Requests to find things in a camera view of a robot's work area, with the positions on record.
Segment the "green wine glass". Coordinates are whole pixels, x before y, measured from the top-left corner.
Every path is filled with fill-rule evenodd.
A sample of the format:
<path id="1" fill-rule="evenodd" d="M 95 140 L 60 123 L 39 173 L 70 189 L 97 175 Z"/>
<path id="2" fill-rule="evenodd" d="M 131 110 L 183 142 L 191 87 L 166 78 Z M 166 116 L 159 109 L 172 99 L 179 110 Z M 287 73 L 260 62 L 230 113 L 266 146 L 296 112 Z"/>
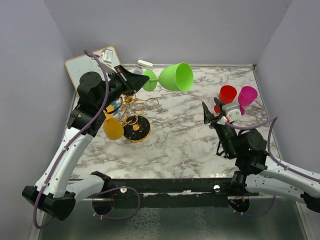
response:
<path id="1" fill-rule="evenodd" d="M 148 92 L 152 92 L 157 83 L 172 92 L 188 92 L 194 84 L 193 70 L 185 62 L 166 67 L 158 77 L 152 70 L 145 70 L 142 75 L 149 77 L 142 87 Z"/>

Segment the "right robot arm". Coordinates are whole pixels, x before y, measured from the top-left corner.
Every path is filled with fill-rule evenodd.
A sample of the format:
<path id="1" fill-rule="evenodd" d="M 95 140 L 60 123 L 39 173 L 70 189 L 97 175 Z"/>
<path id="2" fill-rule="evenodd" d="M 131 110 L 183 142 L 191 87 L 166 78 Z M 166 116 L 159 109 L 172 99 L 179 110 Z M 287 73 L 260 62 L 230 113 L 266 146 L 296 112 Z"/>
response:
<path id="1" fill-rule="evenodd" d="M 275 157 L 271 152 L 271 136 L 276 118 L 252 126 L 237 126 L 234 122 L 242 115 L 237 103 L 214 102 L 219 114 L 210 112 L 203 102 L 203 121 L 218 136 L 216 155 L 234 159 L 234 172 L 229 189 L 240 196 L 244 192 L 265 193 L 290 198 L 320 211 L 320 175 Z"/>

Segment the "blue wine glass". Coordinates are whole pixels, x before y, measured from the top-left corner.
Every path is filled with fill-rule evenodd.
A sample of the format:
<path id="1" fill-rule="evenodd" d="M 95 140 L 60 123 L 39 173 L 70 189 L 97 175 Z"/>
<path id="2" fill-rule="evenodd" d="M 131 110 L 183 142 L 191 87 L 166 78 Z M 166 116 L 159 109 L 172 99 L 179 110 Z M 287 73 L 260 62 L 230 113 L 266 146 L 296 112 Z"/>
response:
<path id="1" fill-rule="evenodd" d="M 117 104 L 116 101 L 113 101 L 111 103 L 112 109 L 110 110 L 111 112 L 113 112 L 114 114 L 117 114 L 119 111 L 119 105 Z"/>

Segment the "pink wine glass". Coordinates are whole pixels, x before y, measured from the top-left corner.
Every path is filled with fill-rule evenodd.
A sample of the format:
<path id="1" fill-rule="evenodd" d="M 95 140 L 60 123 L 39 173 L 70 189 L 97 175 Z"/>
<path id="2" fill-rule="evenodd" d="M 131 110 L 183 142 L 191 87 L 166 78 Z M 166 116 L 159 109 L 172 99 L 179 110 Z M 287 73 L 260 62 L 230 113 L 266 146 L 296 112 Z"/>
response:
<path id="1" fill-rule="evenodd" d="M 240 112 L 243 116 L 245 114 L 244 107 L 252 104 L 258 96 L 257 90 L 252 86 L 244 86 L 238 95 L 238 104 L 240 106 Z"/>

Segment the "red wine glass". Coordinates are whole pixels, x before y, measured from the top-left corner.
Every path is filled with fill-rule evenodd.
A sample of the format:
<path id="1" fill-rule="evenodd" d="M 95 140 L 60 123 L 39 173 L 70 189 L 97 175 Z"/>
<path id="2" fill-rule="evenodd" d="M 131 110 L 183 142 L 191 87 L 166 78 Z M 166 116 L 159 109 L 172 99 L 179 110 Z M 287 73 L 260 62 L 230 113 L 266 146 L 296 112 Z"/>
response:
<path id="1" fill-rule="evenodd" d="M 218 100 L 223 104 L 230 104 L 237 96 L 237 90 L 231 85 L 224 85 L 221 87 Z"/>

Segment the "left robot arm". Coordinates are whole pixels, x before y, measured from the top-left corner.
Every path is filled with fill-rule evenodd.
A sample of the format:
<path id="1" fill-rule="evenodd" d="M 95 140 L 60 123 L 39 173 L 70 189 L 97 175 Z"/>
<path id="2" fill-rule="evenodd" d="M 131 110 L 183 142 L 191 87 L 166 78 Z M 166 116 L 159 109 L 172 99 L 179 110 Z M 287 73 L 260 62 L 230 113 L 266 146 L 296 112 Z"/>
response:
<path id="1" fill-rule="evenodd" d="M 80 77 L 79 100 L 70 113 L 56 154 L 42 177 L 22 191 L 22 196 L 33 205 L 34 220 L 41 210 L 63 221 L 82 200 L 95 194 L 103 198 L 110 193 L 110 177 L 97 171 L 79 182 L 68 182 L 78 160 L 106 119 L 103 111 L 122 95 L 137 93 L 149 79 L 122 65 L 109 73 L 90 71 Z"/>

